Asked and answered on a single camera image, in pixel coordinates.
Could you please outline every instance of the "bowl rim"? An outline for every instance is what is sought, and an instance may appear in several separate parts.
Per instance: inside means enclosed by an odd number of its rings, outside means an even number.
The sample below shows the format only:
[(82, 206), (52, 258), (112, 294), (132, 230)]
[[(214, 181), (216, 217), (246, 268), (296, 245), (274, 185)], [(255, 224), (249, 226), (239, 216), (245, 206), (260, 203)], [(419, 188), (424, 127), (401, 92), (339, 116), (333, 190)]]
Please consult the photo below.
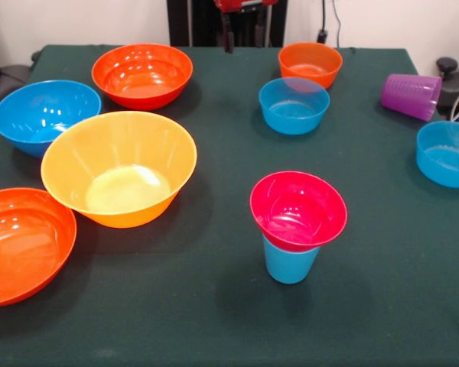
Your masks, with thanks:
[[(102, 60), (104, 59), (105, 57), (107, 57), (108, 55), (114, 53), (115, 51), (117, 50), (121, 50), (123, 48), (130, 48), (130, 47), (134, 47), (134, 46), (155, 46), (155, 47), (162, 47), (162, 48), (167, 48), (167, 49), (171, 49), (171, 50), (174, 50), (175, 52), (177, 52), (178, 54), (180, 54), (185, 60), (188, 61), (189, 65), (190, 65), (190, 70), (189, 70), (189, 73), (187, 75), (187, 78), (185, 78), (184, 82), (181, 83), (178, 87), (168, 91), (168, 92), (165, 92), (165, 93), (162, 93), (162, 94), (159, 94), (159, 95), (156, 95), (156, 96), (145, 96), (145, 97), (126, 97), (122, 94), (119, 94), (119, 93), (112, 93), (112, 92), (108, 92), (103, 86), (100, 85), (99, 81), (95, 78), (95, 76), (93, 75), (93, 71), (95, 70), (97, 64)], [(172, 93), (174, 90), (180, 88), (181, 86), (184, 86), (186, 85), (190, 78), (192, 77), (192, 73), (194, 72), (194, 65), (192, 64), (192, 60), (190, 59), (190, 57), (185, 53), (183, 52), (182, 50), (179, 50), (178, 48), (176, 47), (173, 47), (173, 46), (170, 46), (170, 45), (167, 45), (167, 44), (157, 44), (157, 43), (149, 43), (149, 42), (144, 42), (144, 43), (140, 43), (140, 44), (125, 44), (123, 46), (118, 46), (118, 47), (114, 47), (113, 49), (105, 52), (104, 54), (100, 55), (100, 57), (95, 61), (95, 63), (93, 63), (93, 66), (92, 66), (92, 69), (90, 71), (90, 74), (91, 74), (91, 77), (92, 77), (92, 80), (93, 82), (95, 83), (95, 85), (97, 86), (97, 88), (99, 88), (100, 90), (102, 90), (103, 93), (107, 94), (108, 96), (114, 96), (114, 97), (118, 97), (118, 98), (125, 98), (125, 99), (134, 99), (134, 100), (140, 100), (140, 99), (151, 99), (151, 98), (158, 98), (158, 97), (162, 97), (162, 96), (166, 96), (170, 93)]]
[[(293, 241), (289, 241), (287, 239), (283, 239), (281, 236), (279, 235), (276, 235), (270, 231), (268, 231), (263, 225), (260, 224), (260, 222), (257, 220), (257, 215), (255, 214), (255, 211), (253, 210), (253, 205), (252, 205), (252, 198), (253, 198), (253, 195), (255, 193), (255, 190), (256, 188), (264, 181), (264, 180), (268, 180), (270, 177), (272, 176), (278, 176), (278, 175), (281, 175), (281, 174), (300, 174), (302, 176), (308, 176), (308, 177), (311, 177), (313, 178), (314, 180), (318, 180), (318, 181), (321, 181), (322, 183), (326, 184), (329, 188), (332, 189), (332, 191), (335, 192), (335, 194), (338, 196), (338, 198), (340, 199), (342, 205), (343, 205), (343, 210), (344, 210), (344, 213), (345, 213), (345, 218), (344, 218), (344, 221), (343, 221), (343, 225), (340, 227), (340, 229), (337, 231), (337, 233), (335, 233), (333, 236), (331, 236), (329, 239), (325, 240), (325, 241), (321, 241), (321, 242), (312, 242), (312, 243), (302, 243), (302, 242), (293, 242)], [(259, 226), (259, 228), (263, 231), (264, 234), (269, 234), (275, 238), (277, 238), (279, 241), (281, 242), (284, 242), (290, 246), (296, 246), (296, 247), (303, 247), (303, 248), (317, 248), (317, 247), (320, 247), (320, 246), (323, 246), (323, 245), (326, 245), (330, 242), (332, 242), (333, 240), (335, 240), (336, 237), (338, 237), (342, 232), (343, 230), (345, 229), (345, 227), (347, 226), (347, 222), (348, 222), (348, 209), (347, 209), (347, 205), (345, 204), (345, 200), (343, 199), (343, 197), (340, 195), (340, 193), (338, 192), (337, 189), (335, 189), (335, 187), (333, 187), (331, 184), (329, 184), (327, 181), (325, 181), (324, 179), (318, 177), (318, 176), (315, 176), (313, 174), (309, 174), (307, 172), (302, 172), (302, 171), (277, 171), (277, 172), (273, 172), (271, 174), (267, 174), (265, 175), (263, 178), (261, 178), (256, 184), (255, 186), (252, 188), (252, 192), (250, 193), (250, 200), (249, 200), (249, 204), (250, 204), (250, 211), (252, 212), (252, 216), (253, 216), (253, 219), (255, 220), (255, 222), (257, 223), (257, 226)]]
[[(321, 111), (314, 113), (312, 116), (289, 117), (289, 116), (286, 116), (286, 115), (279, 115), (279, 114), (273, 112), (269, 107), (264, 106), (264, 103), (262, 101), (262, 92), (264, 91), (264, 89), (269, 88), (272, 84), (280, 83), (282, 80), (298, 80), (300, 83), (307, 83), (307, 84), (311, 84), (313, 86), (316, 86), (319, 89), (320, 93), (321, 92), (325, 92), (326, 93), (327, 105)], [(330, 107), (330, 93), (328, 93), (328, 91), (321, 84), (316, 83), (316, 82), (314, 82), (312, 80), (305, 79), (305, 78), (300, 78), (298, 76), (283, 76), (282, 78), (277, 78), (277, 79), (270, 80), (262, 88), (260, 88), (259, 102), (260, 102), (260, 105), (262, 106), (262, 108), (265, 108), (265, 109), (269, 110), (274, 115), (279, 115), (279, 116), (282, 116), (282, 117), (286, 117), (287, 119), (297, 119), (297, 120), (312, 119), (313, 117), (319, 116), (319, 115), (325, 113), (328, 110), (328, 108)]]
[(295, 46), (299, 46), (299, 45), (316, 45), (318, 47), (321, 47), (323, 50), (329, 50), (331, 51), (332, 54), (335, 54), (339, 57), (340, 59), (340, 64), (338, 65), (338, 67), (336, 69), (333, 69), (332, 71), (328, 72), (328, 73), (323, 73), (323, 74), (316, 74), (316, 76), (330, 76), (330, 75), (333, 75), (335, 73), (337, 73), (340, 68), (343, 66), (343, 56), (340, 52), (338, 52), (338, 50), (336, 50), (335, 48), (333, 47), (330, 47), (330, 46), (327, 46), (326, 44), (321, 44), (319, 42), (294, 42), (293, 44), (287, 44), (285, 45), (279, 52), (278, 52), (278, 62), (279, 64), (284, 67), (286, 70), (290, 70), (290, 67), (285, 64), (284, 62), (282, 62), (282, 54), (284, 52), (286, 52), (287, 50), (295, 47)]
[[(85, 83), (76, 82), (74, 80), (62, 80), (62, 79), (61, 80), (42, 80), (40, 82), (26, 84), (25, 86), (22, 86), (22, 87), (16, 89), (14, 92), (8, 94), (2, 101), (0, 101), (0, 108), (2, 107), (2, 104), (5, 104), (5, 102), (8, 99), (13, 98), (16, 94), (22, 93), (26, 89), (33, 89), (36, 86), (44, 85), (44, 84), (73, 84), (73, 85), (76, 85), (76, 86), (80, 86), (80, 87), (84, 88), (85, 90), (89, 90), (93, 94), (93, 96), (95, 97), (95, 100), (98, 102), (98, 108), (96, 109), (96, 114), (94, 116), (97, 116), (98, 114), (100, 114), (100, 111), (102, 110), (102, 100), (100, 99), (99, 94), (95, 91), (94, 88), (92, 88), (91, 86), (87, 86)], [(71, 126), (76, 125), (78, 122), (75, 122), (72, 125), (69, 125), (67, 127), (67, 129), (70, 128)], [(17, 139), (17, 138), (13, 138), (13, 137), (5, 134), (1, 129), (0, 129), (0, 135), (3, 136), (4, 138), (7, 138), (10, 141), (13, 141), (13, 142), (20, 143), (20, 144), (30, 144), (30, 145), (39, 145), (39, 144), (51, 143), (54, 139), (56, 139), (56, 138), (52, 138), (52, 139), (41, 140), (41, 141), (30, 141), (30, 140), (24, 140), (24, 139)]]
[[(42, 196), (49, 196), (54, 201), (57, 201), (54, 199), (54, 196), (48, 193), (46, 190), (36, 189), (33, 187), (7, 187), (5, 189), (0, 189), (0, 193), (2, 192), (31, 192), (31, 193), (40, 194)], [(6, 300), (0, 300), (0, 306), (14, 304), (14, 303), (20, 302), (21, 300), (25, 300), (29, 298), (30, 296), (34, 295), (36, 291), (41, 290), (41, 286), (46, 285), (50, 280), (52, 280), (52, 278), (54, 278), (56, 274), (61, 270), (61, 268), (66, 264), (68, 258), (70, 257), (73, 251), (73, 248), (75, 247), (75, 241), (77, 240), (78, 228), (77, 228), (77, 218), (75, 217), (75, 214), (73, 213), (72, 209), (70, 209), (67, 206), (63, 206), (63, 207), (67, 211), (68, 213), (67, 215), (70, 217), (71, 222), (73, 223), (73, 238), (72, 238), (71, 245), (69, 246), (66, 255), (61, 261), (57, 262), (57, 266), (45, 279), (43, 279), (42, 281), (39, 281), (33, 287), (28, 288), (26, 291), (22, 291), (21, 294), (19, 294), (16, 297), (12, 297)]]
[[(188, 140), (190, 141), (190, 144), (192, 145), (192, 149), (193, 149), (193, 152), (194, 152), (194, 162), (192, 163), (190, 169), (188, 170), (187, 176), (182, 180), (182, 182), (178, 186), (176, 186), (175, 188), (171, 188), (170, 193), (167, 194), (166, 196), (164, 196), (163, 199), (160, 199), (156, 203), (153, 203), (152, 205), (147, 206), (145, 208), (137, 209), (137, 210), (131, 210), (131, 211), (127, 211), (127, 212), (126, 211), (123, 211), (123, 212), (96, 212), (96, 211), (88, 210), (87, 208), (80, 208), (78, 206), (74, 206), (71, 203), (68, 203), (65, 200), (62, 200), (53, 191), (50, 190), (47, 180), (44, 179), (44, 170), (45, 170), (45, 162), (47, 162), (48, 155), (51, 152), (51, 147), (54, 147), (56, 144), (58, 144), (57, 141), (61, 141), (61, 139), (65, 139), (65, 136), (66, 137), (68, 136), (68, 134), (66, 134), (67, 132), (69, 132), (69, 134), (73, 134), (72, 132), (75, 132), (76, 129), (82, 128), (84, 125), (87, 125), (87, 124), (91, 123), (92, 120), (94, 120), (94, 119), (104, 119), (105, 118), (104, 116), (107, 116), (107, 115), (108, 116), (112, 116), (112, 115), (150, 115), (150, 116), (155, 116), (158, 119), (163, 119), (166, 122), (169, 122), (170, 124), (175, 125), (178, 129), (181, 130), (182, 134), (184, 134), (184, 135), (186, 135), (188, 137)], [(173, 195), (176, 195), (181, 190), (181, 188), (184, 187), (184, 185), (189, 181), (190, 177), (192, 177), (192, 174), (195, 171), (196, 165), (197, 165), (197, 146), (196, 146), (196, 143), (194, 141), (194, 138), (192, 138), (192, 136), (187, 131), (187, 129), (184, 128), (184, 126), (178, 124), (176, 121), (174, 121), (172, 119), (169, 119), (168, 117), (165, 117), (163, 115), (159, 115), (159, 114), (156, 114), (156, 113), (153, 113), (153, 112), (129, 111), (129, 110), (128, 111), (116, 111), (116, 112), (103, 113), (101, 115), (97, 115), (97, 116), (93, 116), (93, 117), (90, 117), (88, 119), (85, 119), (85, 120), (75, 124), (75, 126), (72, 126), (71, 128), (67, 129), (64, 133), (62, 133), (60, 136), (58, 136), (58, 138), (56, 140), (54, 140), (53, 143), (51, 143), (49, 148), (44, 153), (43, 160), (41, 162), (41, 180), (42, 180), (43, 185), (46, 188), (47, 192), (57, 202), (63, 204), (67, 208), (70, 208), (70, 209), (73, 209), (73, 210), (75, 210), (75, 211), (77, 211), (79, 213), (87, 214), (87, 215), (91, 215), (91, 216), (119, 216), (119, 215), (127, 215), (127, 214), (133, 214), (133, 213), (142, 212), (143, 210), (146, 210), (148, 208), (152, 208), (154, 206), (157, 206), (158, 204), (163, 203), (165, 200), (169, 199)]]
[[(425, 153), (425, 151), (428, 149), (428, 147), (425, 147), (423, 144), (422, 144), (422, 136), (424, 134), (426, 134), (428, 132), (428, 130), (430, 130), (431, 128), (434, 128), (435, 126), (440, 126), (440, 125), (444, 125), (446, 127), (448, 126), (453, 126), (454, 128), (456, 129), (459, 129), (459, 122), (458, 121), (448, 121), (448, 120), (439, 120), (439, 121), (433, 121), (433, 122), (429, 122), (425, 125), (423, 125), (420, 130), (418, 130), (418, 133), (416, 135), (416, 148), (417, 150), (420, 150), (420, 152), (432, 163), (434, 164), (438, 164), (438, 161), (436, 161), (435, 159), (432, 159), (428, 154)], [(450, 167), (445, 167), (445, 166), (442, 166), (445, 170), (449, 170), (449, 171), (453, 171), (453, 172), (458, 172), (459, 173), (459, 170), (457, 168), (450, 168)]]

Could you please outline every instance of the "plastic bowl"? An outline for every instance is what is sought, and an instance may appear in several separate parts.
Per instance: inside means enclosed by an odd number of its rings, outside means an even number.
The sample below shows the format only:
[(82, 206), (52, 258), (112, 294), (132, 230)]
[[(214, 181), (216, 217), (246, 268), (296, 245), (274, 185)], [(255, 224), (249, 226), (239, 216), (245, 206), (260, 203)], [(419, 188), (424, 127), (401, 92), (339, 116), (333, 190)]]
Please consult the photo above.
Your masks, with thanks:
[(425, 125), (417, 134), (416, 163), (437, 184), (459, 188), (459, 122)]
[(347, 207), (325, 180), (297, 171), (262, 178), (250, 195), (252, 215), (264, 236), (290, 252), (304, 252), (335, 239), (347, 223)]
[(192, 75), (192, 61), (164, 44), (130, 44), (103, 54), (93, 65), (93, 82), (128, 109), (160, 109), (176, 99)]
[(149, 112), (111, 112), (66, 130), (47, 149), (41, 176), (60, 203), (104, 226), (160, 216), (196, 165), (194, 140)]
[(334, 48), (315, 42), (289, 44), (278, 53), (282, 76), (309, 79), (328, 88), (342, 67), (343, 58)]
[(302, 78), (281, 78), (265, 84), (259, 94), (265, 122), (287, 135), (314, 130), (330, 105), (325, 88)]
[(46, 191), (0, 190), (0, 306), (45, 287), (68, 259), (76, 235), (73, 212)]
[(95, 90), (71, 80), (29, 84), (0, 102), (0, 135), (21, 151), (41, 158), (51, 142), (71, 125), (98, 115)]

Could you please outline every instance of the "yellow bowl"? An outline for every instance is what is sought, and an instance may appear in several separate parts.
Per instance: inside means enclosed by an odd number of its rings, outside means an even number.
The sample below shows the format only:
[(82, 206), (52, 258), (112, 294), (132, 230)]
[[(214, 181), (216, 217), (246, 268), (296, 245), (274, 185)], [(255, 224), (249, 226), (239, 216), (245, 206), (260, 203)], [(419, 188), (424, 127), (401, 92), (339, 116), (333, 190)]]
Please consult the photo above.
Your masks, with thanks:
[(149, 112), (111, 112), (67, 129), (46, 150), (41, 176), (63, 205), (104, 226), (160, 216), (194, 172), (197, 149), (178, 123)]

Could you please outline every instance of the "blue cup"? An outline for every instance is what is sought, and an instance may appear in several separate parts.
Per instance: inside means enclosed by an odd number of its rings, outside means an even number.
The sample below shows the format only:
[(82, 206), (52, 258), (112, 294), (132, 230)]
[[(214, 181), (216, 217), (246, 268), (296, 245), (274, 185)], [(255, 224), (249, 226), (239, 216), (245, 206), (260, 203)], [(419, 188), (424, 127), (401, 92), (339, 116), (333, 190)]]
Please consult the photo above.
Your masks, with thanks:
[(71, 125), (98, 115), (95, 90), (71, 80), (24, 86), (0, 102), (0, 135), (16, 148), (42, 158), (51, 142)]
[(459, 122), (432, 122), (421, 128), (416, 163), (430, 180), (459, 188)]
[(265, 263), (270, 276), (284, 284), (299, 283), (306, 278), (320, 248), (306, 252), (289, 252), (274, 246), (263, 236)]
[(316, 129), (330, 105), (325, 88), (302, 78), (268, 82), (260, 90), (259, 100), (267, 125), (286, 135)]

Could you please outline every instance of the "green tablecloth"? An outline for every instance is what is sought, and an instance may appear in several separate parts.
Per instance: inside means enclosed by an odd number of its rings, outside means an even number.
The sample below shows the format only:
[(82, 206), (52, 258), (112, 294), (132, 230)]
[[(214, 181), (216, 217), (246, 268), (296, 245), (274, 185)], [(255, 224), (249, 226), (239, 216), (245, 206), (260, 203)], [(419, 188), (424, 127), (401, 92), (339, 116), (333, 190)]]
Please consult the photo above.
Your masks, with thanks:
[[(92, 85), (109, 48), (45, 47), (31, 82)], [(159, 113), (193, 135), (194, 176), (141, 228), (77, 216), (57, 278), (0, 308), (0, 366), (459, 365), (459, 190), (415, 166), (422, 123), (379, 105), (388, 74), (415, 72), (407, 53), (342, 50), (321, 125), (291, 138), (259, 110), (277, 49), (184, 51), (192, 80)], [(42, 187), (39, 164), (0, 140), (0, 188)], [(267, 274), (248, 204), (279, 170), (323, 177), (349, 209), (343, 235), (294, 286)]]

